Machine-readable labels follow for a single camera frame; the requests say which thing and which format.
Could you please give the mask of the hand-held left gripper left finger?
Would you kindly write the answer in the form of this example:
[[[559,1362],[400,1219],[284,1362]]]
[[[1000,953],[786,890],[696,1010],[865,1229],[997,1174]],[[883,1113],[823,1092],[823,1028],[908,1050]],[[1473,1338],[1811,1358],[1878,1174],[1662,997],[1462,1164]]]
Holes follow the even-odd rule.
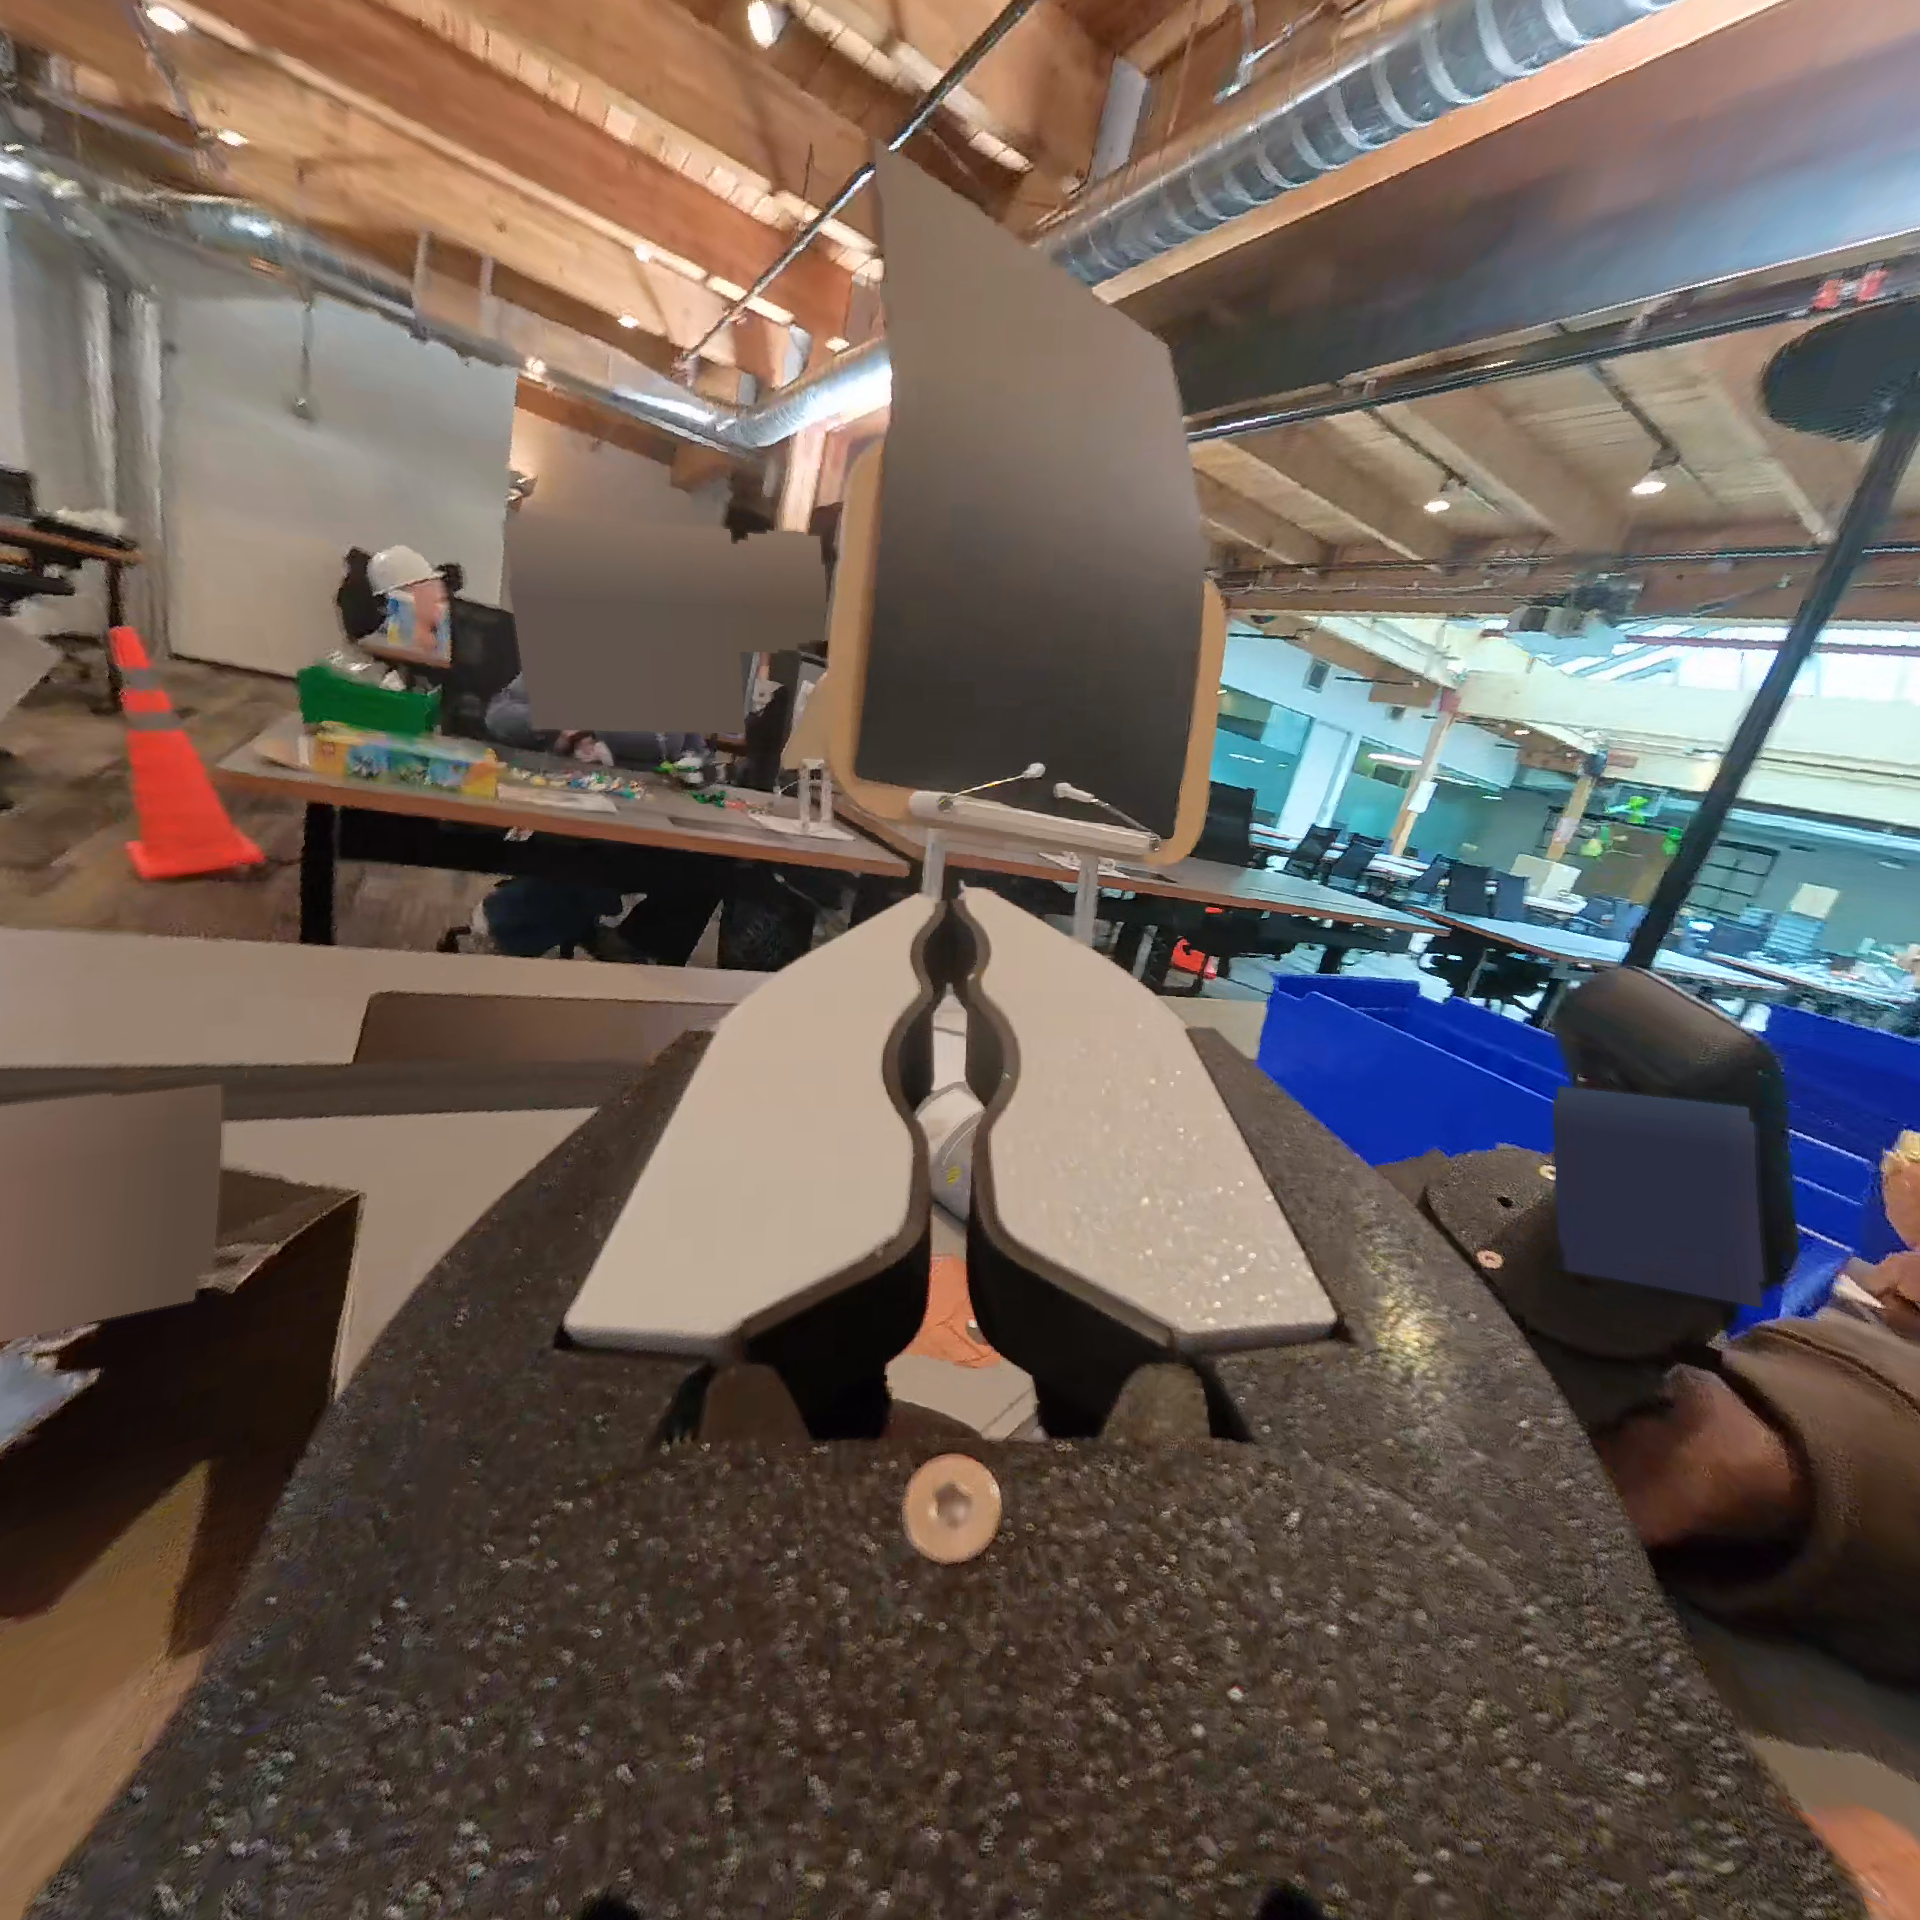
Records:
[[[732,1006],[565,1310],[575,1346],[740,1352],[913,1260],[932,1196],[908,1057],[937,925],[904,899]]]

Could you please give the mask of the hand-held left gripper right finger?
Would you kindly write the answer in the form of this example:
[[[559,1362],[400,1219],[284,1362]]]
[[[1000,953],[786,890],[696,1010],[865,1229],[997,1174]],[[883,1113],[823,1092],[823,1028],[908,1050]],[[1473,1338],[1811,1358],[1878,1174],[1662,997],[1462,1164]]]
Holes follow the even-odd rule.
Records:
[[[1010,1257],[1169,1352],[1334,1331],[1335,1309],[1189,1022],[1019,904],[968,886],[964,1004],[998,1082],[972,1191]]]

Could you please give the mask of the lego instruction booklet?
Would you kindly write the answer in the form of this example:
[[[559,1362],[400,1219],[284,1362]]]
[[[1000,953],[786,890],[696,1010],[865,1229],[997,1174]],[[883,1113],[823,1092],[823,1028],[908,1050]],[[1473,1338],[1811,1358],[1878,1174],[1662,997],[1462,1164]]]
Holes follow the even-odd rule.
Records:
[[[960,1254],[930,1260],[919,1331],[888,1366],[897,1402],[919,1405],[983,1436],[1008,1436],[1038,1410],[1033,1381],[981,1334]]]

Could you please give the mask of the scattered small lego bricks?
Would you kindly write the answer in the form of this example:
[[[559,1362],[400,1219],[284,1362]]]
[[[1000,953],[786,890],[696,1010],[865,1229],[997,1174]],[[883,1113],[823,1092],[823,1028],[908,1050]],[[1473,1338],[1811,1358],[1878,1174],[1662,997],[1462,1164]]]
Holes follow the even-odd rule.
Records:
[[[751,811],[751,798],[738,795],[716,779],[717,766],[700,757],[655,761],[650,766],[622,764],[505,764],[499,792],[579,795],[579,805],[693,805],[703,811]]]

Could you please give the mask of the small colourful lego box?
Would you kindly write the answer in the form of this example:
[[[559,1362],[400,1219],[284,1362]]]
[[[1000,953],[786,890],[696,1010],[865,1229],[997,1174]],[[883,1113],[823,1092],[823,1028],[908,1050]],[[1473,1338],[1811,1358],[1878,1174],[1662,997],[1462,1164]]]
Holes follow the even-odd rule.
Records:
[[[509,766],[485,747],[437,732],[394,734],[320,724],[300,734],[300,769],[334,782],[491,800]]]

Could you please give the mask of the person's right hand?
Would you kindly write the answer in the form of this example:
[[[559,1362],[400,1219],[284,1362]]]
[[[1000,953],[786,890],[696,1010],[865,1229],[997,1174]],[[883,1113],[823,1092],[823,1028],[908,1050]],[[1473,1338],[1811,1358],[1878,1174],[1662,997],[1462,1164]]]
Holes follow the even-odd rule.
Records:
[[[1704,1368],[1676,1368],[1660,1405],[1595,1431],[1595,1453],[1648,1551],[1775,1548],[1811,1522],[1802,1456]]]

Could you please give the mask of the stacked blue plastic bins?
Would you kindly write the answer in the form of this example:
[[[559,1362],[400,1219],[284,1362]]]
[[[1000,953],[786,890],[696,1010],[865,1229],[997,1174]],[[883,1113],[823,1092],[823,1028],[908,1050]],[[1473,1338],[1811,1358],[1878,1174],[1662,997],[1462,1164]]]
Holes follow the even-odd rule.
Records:
[[[1786,1006],[1763,1041],[1785,1075],[1795,1177],[1874,1198],[1883,1154],[1917,1128],[1917,1043]]]

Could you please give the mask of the white round disc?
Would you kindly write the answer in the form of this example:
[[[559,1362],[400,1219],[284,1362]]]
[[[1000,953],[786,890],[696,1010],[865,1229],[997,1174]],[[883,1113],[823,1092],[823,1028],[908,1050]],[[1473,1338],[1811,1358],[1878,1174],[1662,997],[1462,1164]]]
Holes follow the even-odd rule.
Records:
[[[932,1198],[964,1224],[972,1214],[977,1132],[987,1108],[967,1082],[950,1082],[916,1106]]]

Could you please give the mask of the large blue plastic bin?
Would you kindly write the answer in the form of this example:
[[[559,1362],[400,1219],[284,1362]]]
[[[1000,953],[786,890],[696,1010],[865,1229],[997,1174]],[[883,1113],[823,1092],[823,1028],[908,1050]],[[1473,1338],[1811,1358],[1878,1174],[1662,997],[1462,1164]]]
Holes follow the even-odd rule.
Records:
[[[1257,1064],[1361,1160],[1387,1166],[1440,1150],[1549,1149],[1568,1085],[1561,1045],[1467,1001],[1430,1001],[1407,981],[1278,976]],[[1736,1331],[1815,1315],[1851,1260],[1895,1257],[1874,1198],[1847,1199],[1793,1174],[1799,1257]]]

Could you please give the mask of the row of black office chairs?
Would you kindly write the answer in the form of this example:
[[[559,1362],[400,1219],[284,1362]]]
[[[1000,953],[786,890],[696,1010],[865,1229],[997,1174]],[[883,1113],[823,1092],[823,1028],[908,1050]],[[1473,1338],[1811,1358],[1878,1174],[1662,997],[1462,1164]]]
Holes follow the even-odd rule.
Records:
[[[1316,826],[1285,837],[1261,822],[1247,826],[1247,846],[1254,867],[1266,866],[1387,903],[1436,904],[1462,917],[1477,909],[1492,920],[1568,927],[1599,898],[1597,882],[1584,880],[1578,863],[1563,874],[1563,866],[1550,863],[1544,850],[1513,852],[1508,859],[1467,846],[1395,852],[1386,837],[1358,827]]]

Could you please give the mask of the brown cardboard box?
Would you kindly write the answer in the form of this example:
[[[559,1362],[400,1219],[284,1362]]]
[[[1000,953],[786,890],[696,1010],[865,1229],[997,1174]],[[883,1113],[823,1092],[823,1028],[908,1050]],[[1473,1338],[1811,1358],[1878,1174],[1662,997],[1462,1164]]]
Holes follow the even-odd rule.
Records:
[[[6,1347],[3,1611],[35,1620],[198,1480],[170,1652],[207,1644],[335,1391],[362,1198],[226,1167],[191,1301]]]

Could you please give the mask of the green plastic bin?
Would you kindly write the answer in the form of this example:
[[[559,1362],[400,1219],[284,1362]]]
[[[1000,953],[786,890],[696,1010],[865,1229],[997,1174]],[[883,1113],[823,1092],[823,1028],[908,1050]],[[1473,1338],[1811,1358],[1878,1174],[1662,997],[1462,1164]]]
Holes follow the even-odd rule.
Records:
[[[406,739],[440,732],[441,691],[387,684],[387,677],[387,673],[346,671],[334,660],[300,668],[297,673],[300,723],[311,730],[346,726]]]

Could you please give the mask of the black flat sheet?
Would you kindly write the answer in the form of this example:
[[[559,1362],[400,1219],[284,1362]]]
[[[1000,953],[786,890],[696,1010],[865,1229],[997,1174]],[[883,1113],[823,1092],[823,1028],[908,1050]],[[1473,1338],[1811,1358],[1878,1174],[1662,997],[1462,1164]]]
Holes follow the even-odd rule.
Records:
[[[1038,761],[1174,837],[1206,541],[1167,344],[968,200],[875,157],[883,333],[854,774],[960,792]]]

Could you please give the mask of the orange traffic cone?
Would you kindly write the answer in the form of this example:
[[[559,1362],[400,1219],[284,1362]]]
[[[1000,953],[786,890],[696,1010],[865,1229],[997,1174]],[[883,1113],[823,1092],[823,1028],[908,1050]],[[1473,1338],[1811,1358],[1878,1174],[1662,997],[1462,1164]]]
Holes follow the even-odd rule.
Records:
[[[128,734],[134,873],[149,882],[176,882],[261,869],[265,850],[230,817],[134,626],[108,628],[108,660]]]

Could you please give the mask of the thin silver air duct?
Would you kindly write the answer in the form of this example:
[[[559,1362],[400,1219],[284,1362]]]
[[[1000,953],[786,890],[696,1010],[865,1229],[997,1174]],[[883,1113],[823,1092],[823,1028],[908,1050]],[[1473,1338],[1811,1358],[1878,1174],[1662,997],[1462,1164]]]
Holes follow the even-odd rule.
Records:
[[[93,247],[120,274],[134,275],[125,254],[134,238],[168,242],[261,275],[290,299],[354,309],[417,342],[516,373],[543,394],[730,459],[770,455],[809,429],[833,431],[877,417],[893,400],[886,342],[850,350],[826,373],[798,376],[771,397],[730,402],[500,294],[467,291],[463,306],[432,301],[428,281],[394,275],[370,256],[247,200],[108,179],[35,146],[6,147],[3,179],[7,198],[37,205],[57,230]]]

